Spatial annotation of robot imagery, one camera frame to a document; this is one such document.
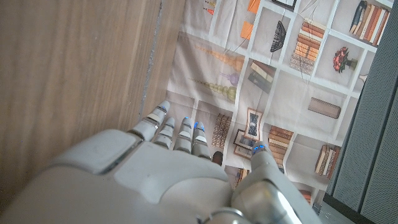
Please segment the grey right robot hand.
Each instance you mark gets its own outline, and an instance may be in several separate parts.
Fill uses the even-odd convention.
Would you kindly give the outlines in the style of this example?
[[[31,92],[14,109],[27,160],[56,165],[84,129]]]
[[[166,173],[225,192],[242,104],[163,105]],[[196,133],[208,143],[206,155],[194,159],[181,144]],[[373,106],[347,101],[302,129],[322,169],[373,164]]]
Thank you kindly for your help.
[[[318,223],[268,145],[236,187],[211,160],[202,123],[178,131],[161,102],[131,130],[107,129],[56,157],[2,223]]]

